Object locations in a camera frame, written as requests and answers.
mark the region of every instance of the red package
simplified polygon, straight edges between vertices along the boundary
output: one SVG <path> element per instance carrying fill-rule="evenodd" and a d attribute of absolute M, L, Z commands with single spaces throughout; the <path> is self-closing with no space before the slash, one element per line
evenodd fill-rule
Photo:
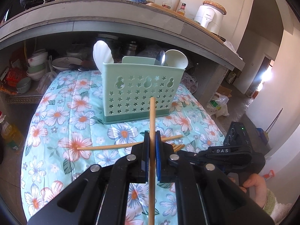
<path fill-rule="evenodd" d="M 6 76 L 6 81 L 9 86 L 16 87 L 17 83 L 25 77 L 26 71 L 22 71 L 19 68 L 10 68 Z"/>

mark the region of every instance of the metal screw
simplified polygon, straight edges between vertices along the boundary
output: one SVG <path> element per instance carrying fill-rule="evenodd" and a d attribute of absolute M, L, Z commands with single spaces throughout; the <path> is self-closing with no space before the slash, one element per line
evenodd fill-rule
<path fill-rule="evenodd" d="M 216 168 L 215 165 L 211 163 L 206 164 L 205 167 L 208 171 L 213 171 Z"/>
<path fill-rule="evenodd" d="M 171 154 L 171 155 L 170 155 L 170 159 L 171 159 L 172 161 L 177 161 L 177 160 L 179 159 L 179 155 Z"/>
<path fill-rule="evenodd" d="M 96 165 L 96 164 L 94 164 L 94 165 L 92 165 L 91 166 L 91 171 L 92 172 L 98 172 L 100 170 L 100 166 L 99 165 Z"/>
<path fill-rule="evenodd" d="M 126 158 L 128 161 L 134 161 L 137 157 L 133 154 L 129 154 Z"/>

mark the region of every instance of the green cuff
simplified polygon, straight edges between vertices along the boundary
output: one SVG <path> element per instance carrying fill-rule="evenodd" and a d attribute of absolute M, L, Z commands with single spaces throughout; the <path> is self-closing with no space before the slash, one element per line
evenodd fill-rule
<path fill-rule="evenodd" d="M 276 204 L 276 198 L 274 193 L 271 190 L 267 190 L 267 201 L 265 203 L 265 206 L 263 208 L 263 210 L 268 214 L 271 215 L 271 213 L 274 210 Z"/>

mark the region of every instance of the plate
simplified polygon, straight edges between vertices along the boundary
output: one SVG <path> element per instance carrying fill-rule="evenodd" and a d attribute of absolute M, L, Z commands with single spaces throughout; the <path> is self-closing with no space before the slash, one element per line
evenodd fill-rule
<path fill-rule="evenodd" d="M 64 71 L 69 69 L 70 64 L 81 65 L 82 60 L 79 58 L 71 58 L 71 57 L 64 57 L 64 58 L 56 58 L 52 61 L 52 66 L 55 69 Z"/>

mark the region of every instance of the plastic cutlery basket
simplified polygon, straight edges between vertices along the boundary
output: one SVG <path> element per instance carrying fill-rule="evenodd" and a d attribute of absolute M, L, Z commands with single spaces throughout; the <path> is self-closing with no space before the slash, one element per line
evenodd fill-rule
<path fill-rule="evenodd" d="M 153 58 L 126 57 L 126 61 L 103 64 L 104 123 L 148 119 L 151 97 L 156 98 L 156 116 L 168 115 L 185 70 L 155 66 Z"/>

